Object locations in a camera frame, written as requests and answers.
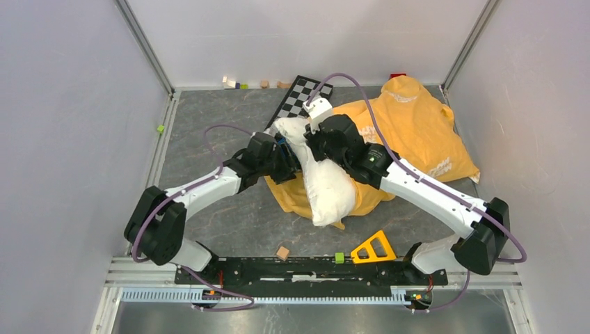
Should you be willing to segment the blue yellow pillowcase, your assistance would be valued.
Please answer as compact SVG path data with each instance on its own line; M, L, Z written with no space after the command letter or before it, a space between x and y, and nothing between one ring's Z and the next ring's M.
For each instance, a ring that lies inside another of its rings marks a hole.
M469 178L478 183L480 170L473 163L460 136L454 131L454 112L437 100L419 81L400 76L387 81L378 97L358 100L333 109L356 124L367 143L388 143L414 167L440 182ZM265 179L273 197L284 212L311 220L310 204L303 186L303 174L276 184ZM361 184L356 188L356 204L347 216L364 216L394 195Z

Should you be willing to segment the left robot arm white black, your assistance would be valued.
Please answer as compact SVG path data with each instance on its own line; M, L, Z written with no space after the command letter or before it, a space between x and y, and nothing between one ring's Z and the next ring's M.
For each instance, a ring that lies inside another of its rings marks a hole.
M201 283L213 282L218 264L208 248L184 237L186 221L211 204L245 191L261 177L281 184L294 179L300 169L282 135L255 132L245 148L211 173L166 190L148 187L124 231L132 259L188 267Z

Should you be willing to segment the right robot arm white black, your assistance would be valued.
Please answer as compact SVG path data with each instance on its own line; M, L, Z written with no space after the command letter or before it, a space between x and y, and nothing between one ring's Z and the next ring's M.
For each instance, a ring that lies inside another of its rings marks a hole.
M442 221L453 235L417 243L402 264L402 276L419 284L430 273L463 267L488 275L509 236L509 208L499 198L486 202L433 179L384 145L366 143L346 115L306 125L304 137L317 161L330 159L361 184L401 197Z

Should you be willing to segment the white pillow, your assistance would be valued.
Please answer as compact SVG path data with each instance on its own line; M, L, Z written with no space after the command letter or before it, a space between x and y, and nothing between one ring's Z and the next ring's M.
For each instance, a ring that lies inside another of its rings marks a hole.
M330 159L314 159L304 137L306 125L308 121L302 118L278 118L271 129L286 139L301 165L312 224L343 230L342 219L356 204L356 188L344 169Z

